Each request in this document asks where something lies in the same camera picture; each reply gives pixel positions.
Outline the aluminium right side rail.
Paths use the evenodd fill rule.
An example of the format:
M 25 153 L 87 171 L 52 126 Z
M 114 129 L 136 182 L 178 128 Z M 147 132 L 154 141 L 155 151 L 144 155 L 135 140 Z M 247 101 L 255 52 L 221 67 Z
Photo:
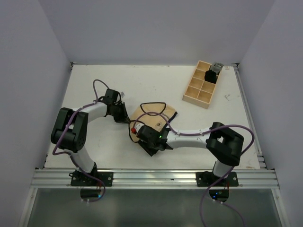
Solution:
M 244 87 L 243 87 L 243 84 L 242 84 L 242 81 L 241 81 L 240 71 L 239 71 L 239 63 L 233 64 L 233 68 L 234 68 L 237 83 L 238 83 L 238 86 L 239 86 L 239 89 L 240 89 L 240 93 L 241 93 L 242 101 L 243 101 L 243 104 L 244 104 L 244 109 L 245 109 L 245 112 L 246 112 L 248 123 L 249 123 L 249 126 L 250 126 L 250 128 L 252 129 L 252 131 L 254 132 L 254 135 L 255 135 L 254 147 L 256 149 L 256 154 L 257 154 L 257 157 L 258 157 L 258 162 L 259 162 L 260 168 L 261 169 L 267 169 L 267 165 L 266 165 L 266 162 L 265 162 L 265 159 L 264 159 L 263 152 L 262 152 L 261 147 L 260 147 L 260 143 L 259 143 L 259 140 L 258 140 L 257 132 L 256 132 L 255 125 L 254 125 L 254 122 L 253 122 L 253 119 L 252 119 L 252 115 L 251 115 L 251 112 L 250 112 L 250 108 L 249 108 L 249 104 L 248 104 L 248 101 L 247 101 L 247 98 L 246 98 Z

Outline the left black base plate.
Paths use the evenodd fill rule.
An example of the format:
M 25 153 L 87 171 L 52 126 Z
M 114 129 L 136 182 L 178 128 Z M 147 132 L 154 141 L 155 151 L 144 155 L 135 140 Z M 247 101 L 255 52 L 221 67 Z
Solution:
M 113 172 L 97 172 L 95 178 L 101 180 L 106 187 L 111 187 L 114 179 L 113 176 Z M 71 186 L 101 186 L 101 183 L 99 181 L 94 180 L 91 177 L 86 176 L 84 173 L 78 171 L 69 173 L 69 177 L 71 177 Z

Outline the aluminium rail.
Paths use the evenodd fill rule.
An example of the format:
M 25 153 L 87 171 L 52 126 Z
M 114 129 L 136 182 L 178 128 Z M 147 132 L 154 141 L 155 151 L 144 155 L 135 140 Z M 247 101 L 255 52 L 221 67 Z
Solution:
M 71 189 L 70 168 L 35 170 L 31 181 L 34 188 Z M 201 183 L 200 170 L 100 169 L 109 189 L 196 189 Z M 278 189 L 274 170 L 234 170 L 222 188 Z
M 242 81 L 241 81 L 240 71 L 239 71 L 239 63 L 233 64 L 233 68 L 234 68 L 237 83 L 238 83 L 238 86 L 239 86 L 239 89 L 240 89 L 240 93 L 241 93 L 242 101 L 243 101 L 243 104 L 244 104 L 244 109 L 245 109 L 245 112 L 246 112 L 248 123 L 249 123 L 249 126 L 250 126 L 250 128 L 252 129 L 252 131 L 254 132 L 254 135 L 255 135 L 254 147 L 256 149 L 256 154 L 257 154 L 257 157 L 258 157 L 258 162 L 259 162 L 260 168 L 261 169 L 267 169 L 267 165 L 266 165 L 266 162 L 265 162 L 265 159 L 264 159 L 263 152 L 262 152 L 261 147 L 260 147 L 260 143 L 259 143 L 259 140 L 258 140 L 257 132 L 256 132 L 255 125 L 254 125 L 254 122 L 253 122 L 253 119 L 252 119 L 252 115 L 251 115 L 251 112 L 250 112 L 250 108 L 249 108 L 249 104 L 248 104 L 248 101 L 247 101 L 247 98 L 246 98 L 244 87 L 243 87 L 243 84 L 242 84 Z

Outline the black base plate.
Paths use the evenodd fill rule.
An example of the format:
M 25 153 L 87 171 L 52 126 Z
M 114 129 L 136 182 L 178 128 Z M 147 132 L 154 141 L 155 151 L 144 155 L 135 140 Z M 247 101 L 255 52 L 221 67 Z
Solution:
M 111 187 L 114 179 L 113 176 L 113 172 L 97 172 L 95 178 L 101 180 L 106 187 Z M 69 177 L 71 177 L 71 186 L 101 186 L 101 183 L 99 181 L 94 180 L 91 177 L 86 176 L 84 173 L 78 171 L 69 173 Z
M 196 184 L 198 187 L 209 187 L 214 182 L 218 181 L 220 177 L 215 176 L 212 172 L 196 172 Z M 237 187 L 239 186 L 236 172 L 231 172 L 227 177 L 217 182 L 215 187 Z

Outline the aluminium front rail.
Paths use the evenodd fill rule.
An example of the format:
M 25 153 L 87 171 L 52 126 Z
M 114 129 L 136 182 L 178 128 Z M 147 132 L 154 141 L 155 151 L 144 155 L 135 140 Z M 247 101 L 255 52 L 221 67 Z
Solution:
M 34 188 L 71 189 L 70 168 L 35 170 L 31 181 Z M 196 189 L 201 183 L 200 170 L 100 169 L 109 189 Z M 278 189 L 274 170 L 234 170 L 222 188 Z

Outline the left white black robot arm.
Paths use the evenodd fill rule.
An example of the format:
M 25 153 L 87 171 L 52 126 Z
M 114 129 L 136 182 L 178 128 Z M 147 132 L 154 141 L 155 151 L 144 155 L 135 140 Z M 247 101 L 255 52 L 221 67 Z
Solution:
M 116 123 L 129 122 L 124 102 L 95 102 L 78 109 L 61 108 L 51 133 L 51 142 L 55 145 L 52 154 L 68 155 L 76 167 L 75 178 L 89 186 L 100 183 L 101 179 L 96 163 L 85 148 L 88 124 L 108 115 L 112 116 Z

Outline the rolled black garment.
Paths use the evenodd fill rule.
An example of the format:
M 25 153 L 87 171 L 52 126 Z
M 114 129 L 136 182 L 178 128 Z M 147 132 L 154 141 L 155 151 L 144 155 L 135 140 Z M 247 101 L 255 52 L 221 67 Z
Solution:
M 205 81 L 216 84 L 217 74 L 213 70 L 208 70 L 205 72 Z

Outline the beige underwear with navy trim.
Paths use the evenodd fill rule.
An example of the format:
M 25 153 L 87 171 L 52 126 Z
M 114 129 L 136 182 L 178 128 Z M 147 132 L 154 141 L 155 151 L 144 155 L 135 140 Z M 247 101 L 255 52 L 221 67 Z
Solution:
M 135 126 L 142 123 L 160 132 L 162 129 L 167 127 L 167 122 L 171 122 L 177 114 L 178 112 L 165 102 L 149 102 L 140 104 L 129 117 L 129 137 L 131 141 L 134 143 L 139 141 L 139 139 L 131 132 L 131 129 L 134 127 L 134 122 L 138 117 L 140 118 Z

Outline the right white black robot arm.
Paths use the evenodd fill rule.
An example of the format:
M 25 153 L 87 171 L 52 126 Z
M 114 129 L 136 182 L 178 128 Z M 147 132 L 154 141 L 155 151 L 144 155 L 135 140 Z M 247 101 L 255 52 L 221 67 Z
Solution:
M 240 164 L 244 137 L 220 122 L 214 122 L 209 129 L 173 132 L 172 129 L 157 131 L 137 124 L 131 132 L 139 139 L 143 149 L 152 156 L 157 151 L 177 148 L 207 149 L 216 157 L 211 173 L 215 185 L 223 185 L 228 180 L 232 167 Z

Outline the wooden compartment organizer box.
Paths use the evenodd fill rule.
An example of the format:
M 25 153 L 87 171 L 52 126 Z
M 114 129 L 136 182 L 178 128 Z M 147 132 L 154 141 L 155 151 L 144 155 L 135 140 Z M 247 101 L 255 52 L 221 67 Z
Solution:
M 198 61 L 182 100 L 193 105 L 208 109 L 215 93 L 216 84 L 221 76 L 217 75 L 216 84 L 205 81 L 205 72 L 210 70 L 211 63 Z

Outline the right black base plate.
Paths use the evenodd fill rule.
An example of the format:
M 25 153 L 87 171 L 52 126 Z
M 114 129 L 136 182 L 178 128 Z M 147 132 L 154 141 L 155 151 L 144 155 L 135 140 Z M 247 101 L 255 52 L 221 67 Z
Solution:
M 196 184 L 198 187 L 209 187 L 214 182 L 218 181 L 220 177 L 215 176 L 212 172 L 196 172 Z M 239 186 L 236 172 L 231 172 L 227 177 L 217 182 L 215 187 L 237 187 Z

